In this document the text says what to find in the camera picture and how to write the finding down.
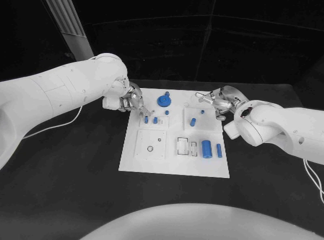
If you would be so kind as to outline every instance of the dark background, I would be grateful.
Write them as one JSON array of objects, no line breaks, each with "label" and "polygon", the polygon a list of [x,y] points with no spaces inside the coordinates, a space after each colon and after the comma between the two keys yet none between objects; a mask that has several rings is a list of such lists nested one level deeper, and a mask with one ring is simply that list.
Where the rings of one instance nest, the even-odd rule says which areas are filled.
[{"label": "dark background", "polygon": [[[94,54],[117,54],[130,79],[290,84],[324,110],[324,1],[72,2]],[[44,1],[1,0],[0,81],[72,61]]]}]

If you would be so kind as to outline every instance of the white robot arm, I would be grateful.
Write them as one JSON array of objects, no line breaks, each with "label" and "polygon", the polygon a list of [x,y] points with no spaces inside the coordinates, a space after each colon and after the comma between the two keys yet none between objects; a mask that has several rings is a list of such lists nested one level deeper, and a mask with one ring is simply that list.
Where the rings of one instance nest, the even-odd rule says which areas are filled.
[{"label": "white robot arm", "polygon": [[225,112],[234,114],[224,126],[230,139],[241,136],[251,146],[274,144],[288,154],[324,165],[324,111],[248,100],[231,86],[195,96],[214,106],[218,120]]},{"label": "white robot arm", "polygon": [[150,116],[141,91],[128,82],[125,65],[110,53],[0,82],[0,169],[28,130],[99,97],[104,108],[136,109]]}]

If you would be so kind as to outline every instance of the blue object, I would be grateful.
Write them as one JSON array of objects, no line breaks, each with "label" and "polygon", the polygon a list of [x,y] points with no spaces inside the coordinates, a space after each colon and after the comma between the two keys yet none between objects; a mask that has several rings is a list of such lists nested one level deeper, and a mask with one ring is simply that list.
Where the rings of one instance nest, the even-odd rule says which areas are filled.
[{"label": "blue object", "polygon": [[221,158],[221,145],[215,144],[215,146],[217,146],[217,155]]},{"label": "blue object", "polygon": [[202,147],[202,158],[209,159],[212,157],[211,142],[208,140],[204,140],[201,142],[201,147]]},{"label": "blue object", "polygon": [[165,94],[157,98],[156,103],[160,107],[166,107],[170,104],[169,92],[166,91]]},{"label": "blue object", "polygon": [[196,121],[196,119],[192,118],[192,120],[191,120],[191,127],[193,127],[193,125],[195,125],[195,121]]}]

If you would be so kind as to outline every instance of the white cable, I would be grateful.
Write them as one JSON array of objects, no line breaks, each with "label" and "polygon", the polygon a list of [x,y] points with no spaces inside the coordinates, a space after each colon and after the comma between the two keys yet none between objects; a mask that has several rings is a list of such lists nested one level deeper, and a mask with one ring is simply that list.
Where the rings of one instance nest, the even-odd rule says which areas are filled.
[{"label": "white cable", "polygon": [[30,136],[34,136],[37,133],[43,132],[44,130],[49,130],[49,129],[53,129],[53,128],[56,128],[56,127],[60,127],[60,126],[68,125],[69,123],[72,123],[72,122],[75,121],[76,116],[75,116],[75,118],[72,119],[72,121],[69,121],[68,123],[60,124],[60,125],[57,125],[57,126],[52,126],[52,127],[44,128],[43,130],[37,131],[36,133],[33,133],[33,134],[24,136],[23,139],[27,138],[27,137],[30,137]]},{"label": "white cable", "polygon": [[[322,199],[322,195],[324,195],[324,191],[322,191],[322,183],[321,183],[321,180],[319,180],[319,178],[318,178],[318,175],[316,175],[315,171],[312,170],[312,168],[309,167],[309,165],[308,165],[308,161],[306,161],[305,159],[303,159],[303,167],[305,167],[305,170],[306,170],[308,176],[309,176],[309,178],[311,178],[311,180],[312,180],[312,182],[314,182],[316,188],[319,189],[319,197],[321,197],[321,201],[322,201],[322,204],[324,204],[324,199]],[[314,175],[315,175],[315,177],[316,177],[318,184],[315,183],[315,180],[314,180],[314,178],[312,178],[312,176],[311,176],[311,174],[309,174],[309,172],[308,172],[308,168],[309,168],[309,170],[312,171],[312,173],[314,173]]]}]

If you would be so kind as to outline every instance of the white board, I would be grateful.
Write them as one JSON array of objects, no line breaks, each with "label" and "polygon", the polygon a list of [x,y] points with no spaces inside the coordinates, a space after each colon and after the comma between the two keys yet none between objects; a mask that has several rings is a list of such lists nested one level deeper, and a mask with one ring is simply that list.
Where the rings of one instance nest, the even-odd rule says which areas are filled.
[{"label": "white board", "polygon": [[[166,91],[170,105],[160,107],[156,99]],[[144,123],[137,111],[130,112],[120,171],[228,178],[221,121],[215,120],[209,104],[198,102],[195,92],[206,94],[204,91],[141,88],[144,106],[154,112],[149,123]],[[189,126],[191,118],[196,119],[193,127]],[[178,138],[188,139],[188,155],[178,154]],[[202,158],[202,140],[211,142],[211,158]],[[191,142],[196,143],[196,156],[191,155]],[[221,145],[221,158],[217,157],[215,144]]]}]

